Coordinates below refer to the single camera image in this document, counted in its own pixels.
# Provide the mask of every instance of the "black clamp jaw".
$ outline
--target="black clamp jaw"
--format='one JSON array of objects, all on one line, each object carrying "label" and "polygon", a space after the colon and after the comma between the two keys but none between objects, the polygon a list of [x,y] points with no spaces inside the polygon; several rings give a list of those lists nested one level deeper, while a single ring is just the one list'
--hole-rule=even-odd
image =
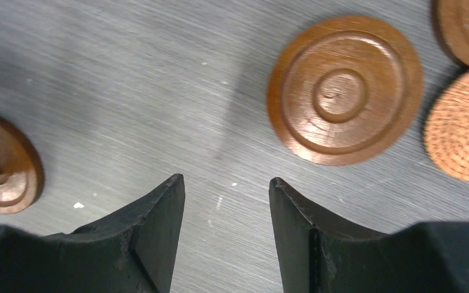
[{"label": "black clamp jaw", "polygon": [[469,293],[469,223],[419,223],[387,235],[305,198],[269,189],[285,293]]},{"label": "black clamp jaw", "polygon": [[39,237],[0,225],[0,293],[170,292],[184,179],[71,234]]}]

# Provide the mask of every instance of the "wooden disc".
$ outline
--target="wooden disc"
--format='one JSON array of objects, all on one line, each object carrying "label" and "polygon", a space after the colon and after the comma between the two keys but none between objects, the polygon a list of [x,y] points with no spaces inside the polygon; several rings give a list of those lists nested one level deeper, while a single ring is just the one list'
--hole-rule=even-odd
[{"label": "wooden disc", "polygon": [[0,119],[0,213],[30,206],[42,191],[40,158],[26,136]]},{"label": "wooden disc", "polygon": [[443,49],[469,66],[469,0],[433,0],[435,31]]},{"label": "wooden disc", "polygon": [[280,140],[323,165],[369,159],[393,144],[421,102],[423,73],[409,41],[367,16],[321,22],[281,54],[267,90]]},{"label": "wooden disc", "polygon": [[469,72],[451,85],[432,108],[424,141],[438,168],[469,181]]}]

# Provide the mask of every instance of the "stainless steel surface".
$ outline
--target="stainless steel surface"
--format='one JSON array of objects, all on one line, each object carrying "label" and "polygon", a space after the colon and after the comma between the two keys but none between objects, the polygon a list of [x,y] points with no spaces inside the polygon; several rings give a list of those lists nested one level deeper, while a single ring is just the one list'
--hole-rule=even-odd
[{"label": "stainless steel surface", "polygon": [[[423,61],[424,104],[385,153],[323,167],[278,141],[266,84],[301,30],[345,14],[406,34]],[[70,232],[181,172],[172,291],[279,292],[267,195],[274,176],[384,232],[469,220],[469,183],[438,171],[421,143],[429,105],[457,72],[425,0],[0,0],[0,116],[29,136],[46,170],[39,201],[0,223]]]}]

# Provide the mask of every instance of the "wooden disc with hole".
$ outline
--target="wooden disc with hole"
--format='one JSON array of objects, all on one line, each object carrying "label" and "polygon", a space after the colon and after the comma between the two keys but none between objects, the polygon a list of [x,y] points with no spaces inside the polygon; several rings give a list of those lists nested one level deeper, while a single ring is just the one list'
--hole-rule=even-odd
[{"label": "wooden disc with hole", "polygon": [[424,141],[438,168],[469,181],[469,72],[451,85],[432,108]]},{"label": "wooden disc with hole", "polygon": [[469,66],[469,0],[433,0],[433,10],[443,49]]},{"label": "wooden disc with hole", "polygon": [[409,41],[367,16],[323,21],[279,57],[267,110],[280,140],[323,165],[367,160],[393,144],[421,102],[423,73]]},{"label": "wooden disc with hole", "polygon": [[0,213],[30,206],[42,191],[40,158],[26,136],[0,119]]}]

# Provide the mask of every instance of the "woven coaster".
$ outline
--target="woven coaster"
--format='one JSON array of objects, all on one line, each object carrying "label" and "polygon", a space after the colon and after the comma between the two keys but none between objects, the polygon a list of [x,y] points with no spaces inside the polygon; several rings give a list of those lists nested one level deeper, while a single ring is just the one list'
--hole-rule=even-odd
[{"label": "woven coaster", "polygon": [[438,168],[469,181],[469,72],[434,105],[426,122],[424,141]]}]

